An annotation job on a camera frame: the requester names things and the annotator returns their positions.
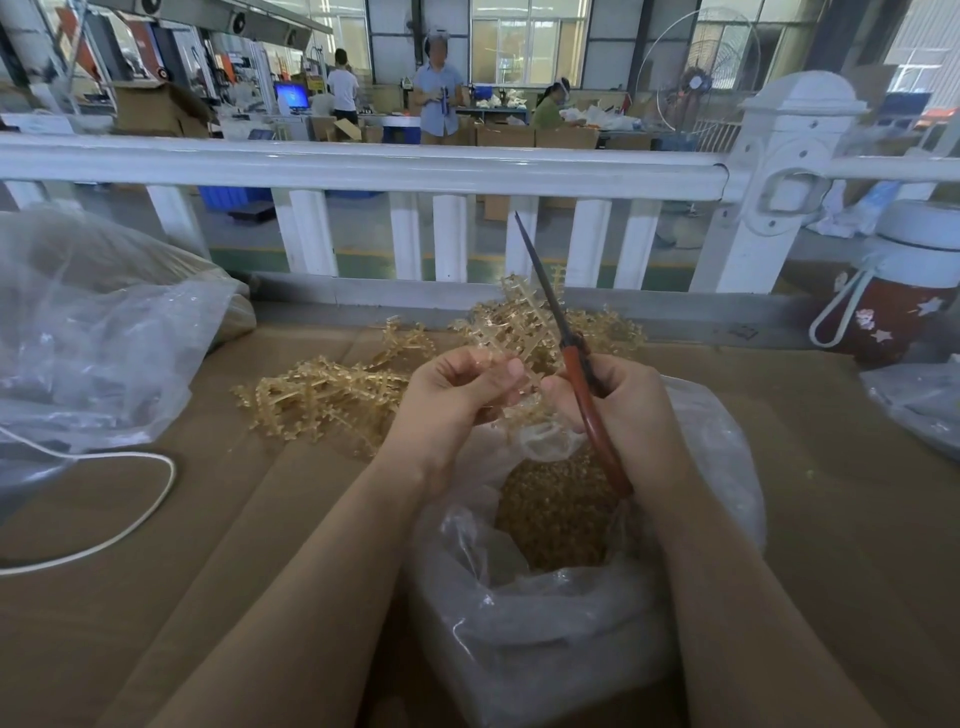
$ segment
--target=person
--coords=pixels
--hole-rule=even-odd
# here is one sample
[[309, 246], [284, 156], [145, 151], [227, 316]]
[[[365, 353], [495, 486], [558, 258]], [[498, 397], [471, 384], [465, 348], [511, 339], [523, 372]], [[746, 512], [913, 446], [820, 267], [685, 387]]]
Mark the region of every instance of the person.
[[464, 77], [446, 62], [446, 37], [431, 36], [429, 62], [414, 76], [413, 103], [420, 106], [420, 144], [456, 144], [460, 129], [455, 108], [461, 105]]
[[534, 117], [530, 126], [534, 129], [559, 129], [562, 126], [582, 127], [587, 122], [583, 119], [576, 121], [564, 121], [560, 116], [560, 105], [566, 99], [566, 89], [564, 84], [557, 81], [546, 89], [543, 98], [534, 109]]
[[[664, 553], [691, 724], [881, 726], [705, 485], [660, 375], [614, 356], [590, 361], [612, 392], [597, 409]], [[525, 383], [518, 359], [488, 349], [417, 369], [373, 461], [151, 725], [352, 726], [420, 508], [450, 486], [474, 424]], [[582, 430], [564, 375], [541, 386]]]
[[359, 124], [357, 116], [357, 77], [348, 71], [347, 51], [337, 48], [333, 54], [336, 68], [326, 77], [330, 90], [333, 91], [333, 115], [339, 121], [347, 119], [353, 124]]

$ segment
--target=woman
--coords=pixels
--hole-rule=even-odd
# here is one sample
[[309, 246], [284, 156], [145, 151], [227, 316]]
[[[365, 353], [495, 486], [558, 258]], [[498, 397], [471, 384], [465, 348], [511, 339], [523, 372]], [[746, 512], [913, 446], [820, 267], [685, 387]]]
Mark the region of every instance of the woman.
[[333, 115], [340, 119], [357, 124], [357, 89], [360, 84], [357, 83], [357, 77], [349, 72], [347, 63], [347, 51], [343, 48], [337, 48], [333, 54], [333, 60], [337, 67], [330, 71], [327, 82], [333, 91]]
[[546, 93], [543, 94], [543, 99], [534, 111], [534, 118], [530, 126], [534, 129], [546, 130], [559, 129], [562, 126], [582, 127], [586, 124], [587, 122], [583, 119], [564, 121], [564, 118], [560, 116], [560, 104], [564, 102], [566, 94], [564, 84], [560, 81], [547, 88]]
[[420, 106], [420, 144], [456, 144], [460, 122], [454, 110], [464, 91], [464, 77], [446, 62], [446, 37], [428, 39], [430, 62], [414, 76], [413, 102]]

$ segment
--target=right hand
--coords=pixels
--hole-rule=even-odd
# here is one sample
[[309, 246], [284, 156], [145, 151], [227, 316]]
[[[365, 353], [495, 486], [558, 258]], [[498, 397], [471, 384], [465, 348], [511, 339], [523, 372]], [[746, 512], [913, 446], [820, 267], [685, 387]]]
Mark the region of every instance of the right hand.
[[[607, 354], [593, 354], [590, 363], [611, 392], [594, 401], [641, 504], [698, 478], [660, 373]], [[584, 431], [564, 372], [544, 377], [540, 389], [571, 427]]]

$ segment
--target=scissors handle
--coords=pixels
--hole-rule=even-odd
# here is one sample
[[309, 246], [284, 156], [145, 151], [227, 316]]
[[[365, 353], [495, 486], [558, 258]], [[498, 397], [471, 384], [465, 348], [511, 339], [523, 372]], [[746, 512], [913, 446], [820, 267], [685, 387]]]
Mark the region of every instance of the scissors handle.
[[580, 414], [584, 418], [584, 429], [587, 431], [590, 444], [596, 450], [600, 467], [613, 491], [620, 497], [630, 497], [634, 494], [634, 486], [631, 485], [630, 478], [623, 470], [623, 463], [620, 462], [620, 456], [613, 447], [613, 440], [610, 439], [610, 434], [604, 427], [603, 420], [600, 419], [600, 413], [597, 412], [584, 365], [581, 362], [583, 353], [575, 346], [564, 347], [561, 353], [564, 355], [566, 373], [570, 378], [573, 394], [577, 398], [577, 406], [580, 407]]

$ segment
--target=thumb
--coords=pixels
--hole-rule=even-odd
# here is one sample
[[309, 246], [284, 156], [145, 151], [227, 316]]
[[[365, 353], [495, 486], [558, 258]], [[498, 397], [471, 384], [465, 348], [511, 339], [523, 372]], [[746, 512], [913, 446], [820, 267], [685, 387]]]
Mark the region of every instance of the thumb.
[[460, 389], [467, 396], [470, 406], [480, 409], [514, 389], [523, 379], [524, 371], [522, 361], [511, 359], [490, 367]]
[[584, 431], [584, 418], [580, 414], [577, 397], [573, 394], [570, 382], [562, 376], [545, 376], [540, 382], [540, 391], [547, 403], [557, 410], [571, 427], [577, 432]]

